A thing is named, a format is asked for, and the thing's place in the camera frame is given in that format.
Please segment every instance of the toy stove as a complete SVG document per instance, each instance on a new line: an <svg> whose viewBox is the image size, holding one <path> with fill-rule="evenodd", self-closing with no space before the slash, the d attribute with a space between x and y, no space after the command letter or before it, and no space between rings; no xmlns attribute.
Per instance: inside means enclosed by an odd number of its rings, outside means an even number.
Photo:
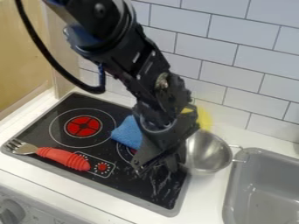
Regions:
<svg viewBox="0 0 299 224"><path fill-rule="evenodd" d="M166 216L178 213L187 186L187 174L154 167L139 177L129 162L136 153L110 139L111 131L131 115L129 108L83 94L70 94L15 137L38 147L75 152L88 160L90 171L75 171L37 155L3 152L50 172L80 182L122 200Z"/></svg>

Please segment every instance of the blue sponge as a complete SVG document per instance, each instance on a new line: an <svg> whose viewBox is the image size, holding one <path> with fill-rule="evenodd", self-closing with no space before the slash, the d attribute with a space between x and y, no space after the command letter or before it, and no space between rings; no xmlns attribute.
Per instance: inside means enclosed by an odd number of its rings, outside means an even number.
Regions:
<svg viewBox="0 0 299 224"><path fill-rule="evenodd" d="M143 141L143 134L132 115L126 117L121 126L114 129L111 138L116 142L124 144L134 150L139 150Z"/></svg>

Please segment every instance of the black stovetop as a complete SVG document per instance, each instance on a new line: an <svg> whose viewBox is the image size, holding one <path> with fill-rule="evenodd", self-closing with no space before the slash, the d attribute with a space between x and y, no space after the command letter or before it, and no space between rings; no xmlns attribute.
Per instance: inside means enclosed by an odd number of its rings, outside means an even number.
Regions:
<svg viewBox="0 0 299 224"><path fill-rule="evenodd" d="M136 151L110 139L111 131L128 115L131 115L129 108L82 94L70 94L17 138L38 147L60 148L81 154L88 159L92 169L75 171L36 155L31 155L26 162L39 160L81 179L89 179L127 196L145 200L149 205L152 203L171 210L176 205L186 173L179 170L173 174L160 165L138 177L129 164Z"/></svg>

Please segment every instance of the spatula handle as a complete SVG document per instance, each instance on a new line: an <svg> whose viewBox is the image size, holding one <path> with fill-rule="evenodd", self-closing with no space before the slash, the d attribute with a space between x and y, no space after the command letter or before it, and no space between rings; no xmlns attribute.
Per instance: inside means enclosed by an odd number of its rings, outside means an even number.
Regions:
<svg viewBox="0 0 299 224"><path fill-rule="evenodd" d="M90 170L90 164L86 161L85 158L67 150L43 147L37 150L37 154L42 158L49 158L77 171Z"/></svg>

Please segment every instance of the white countertop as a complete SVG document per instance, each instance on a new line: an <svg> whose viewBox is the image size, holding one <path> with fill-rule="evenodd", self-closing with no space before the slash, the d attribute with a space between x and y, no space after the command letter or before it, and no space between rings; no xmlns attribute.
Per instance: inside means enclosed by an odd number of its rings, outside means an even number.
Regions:
<svg viewBox="0 0 299 224"><path fill-rule="evenodd" d="M109 92L98 97L126 106L132 106L135 103L126 96ZM45 113L56 102L53 92L49 90L3 119L0 122L0 144ZM299 158L297 144L271 136L220 123L214 124L212 132L229 144L241 145L244 148L259 147ZM229 172L230 167L227 167L212 176L192 177L179 215L167 218L13 157L0 154L0 179L3 185L31 195L58 209L67 210L70 214L84 217L91 223L99 224L222 224L222 205Z"/></svg>

